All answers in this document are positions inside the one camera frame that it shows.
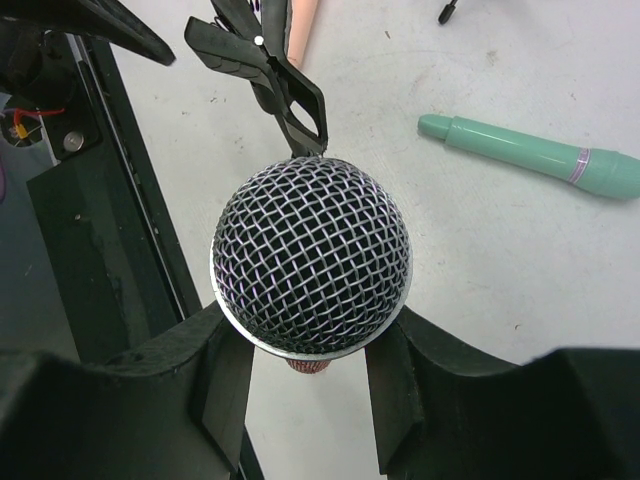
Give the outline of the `red glitter microphone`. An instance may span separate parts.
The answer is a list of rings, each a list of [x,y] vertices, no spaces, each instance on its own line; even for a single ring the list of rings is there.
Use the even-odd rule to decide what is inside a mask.
[[[412,266],[392,197],[356,166],[326,157],[250,177],[225,205],[209,257],[231,325],[303,374],[385,332],[406,302]]]

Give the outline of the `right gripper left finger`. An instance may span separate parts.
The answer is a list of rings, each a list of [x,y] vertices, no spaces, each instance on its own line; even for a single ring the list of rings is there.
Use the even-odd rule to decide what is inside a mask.
[[[242,479],[252,345],[217,305],[103,365],[1,355],[5,479]]]

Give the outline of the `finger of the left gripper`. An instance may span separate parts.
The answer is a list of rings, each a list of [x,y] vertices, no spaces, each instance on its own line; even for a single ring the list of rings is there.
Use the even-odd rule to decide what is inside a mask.
[[[81,32],[141,55],[161,65],[175,62],[169,45],[120,1],[82,0]]]

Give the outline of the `pink microphone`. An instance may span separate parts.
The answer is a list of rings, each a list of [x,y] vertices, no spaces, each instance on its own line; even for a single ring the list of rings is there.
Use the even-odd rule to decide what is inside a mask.
[[[301,69],[317,12],[318,0],[293,0],[289,32],[287,58],[289,62]]]

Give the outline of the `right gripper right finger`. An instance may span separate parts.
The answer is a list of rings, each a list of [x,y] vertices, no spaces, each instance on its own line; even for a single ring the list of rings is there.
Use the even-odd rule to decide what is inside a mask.
[[[390,479],[635,479],[639,354],[561,348],[518,366],[410,309],[365,350]]]

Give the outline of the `black round-base clip stand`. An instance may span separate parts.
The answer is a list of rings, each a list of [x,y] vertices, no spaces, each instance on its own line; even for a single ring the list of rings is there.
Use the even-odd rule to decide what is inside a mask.
[[[214,22],[187,21],[184,39],[209,69],[250,82],[267,114],[274,116],[292,156],[321,156],[328,145],[322,91],[287,58],[290,1],[214,1]]]

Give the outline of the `black tripod shock-mount stand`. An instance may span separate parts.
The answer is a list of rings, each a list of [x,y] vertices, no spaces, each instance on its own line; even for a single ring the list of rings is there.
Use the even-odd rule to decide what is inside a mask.
[[[446,3],[438,16],[438,23],[445,25],[456,11],[458,0],[450,0]]]

